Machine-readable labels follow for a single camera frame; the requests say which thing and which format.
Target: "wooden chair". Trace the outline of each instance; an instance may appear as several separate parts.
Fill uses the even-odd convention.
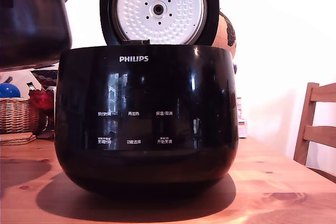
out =
[[[336,83],[326,86],[320,86],[318,83],[307,85],[294,154],[294,160],[302,165],[306,165],[309,142],[336,148],[336,127],[312,126],[316,102],[336,102]],[[318,169],[310,169],[336,183],[336,177],[331,174]]]

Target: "rice cooker lid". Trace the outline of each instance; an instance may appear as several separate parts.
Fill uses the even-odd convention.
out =
[[[219,0],[100,0],[100,20],[108,45],[149,39],[151,44],[211,46]]]

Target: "wooden table surface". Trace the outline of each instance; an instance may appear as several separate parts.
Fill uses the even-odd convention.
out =
[[[1,223],[336,223],[336,184],[252,139],[194,200],[112,202],[73,184],[52,142],[1,148]]]

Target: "inner lid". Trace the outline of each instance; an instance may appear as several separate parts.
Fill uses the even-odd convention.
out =
[[[192,44],[207,16],[207,0],[113,0],[110,8],[121,38],[151,44]]]

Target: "glossy black surface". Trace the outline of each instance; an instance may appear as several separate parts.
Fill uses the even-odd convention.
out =
[[[87,190],[199,191],[234,161],[238,128],[228,51],[187,45],[73,49],[61,56],[56,95],[57,157]]]
[[[0,6],[0,71],[58,62],[71,48],[67,0],[13,0]]]

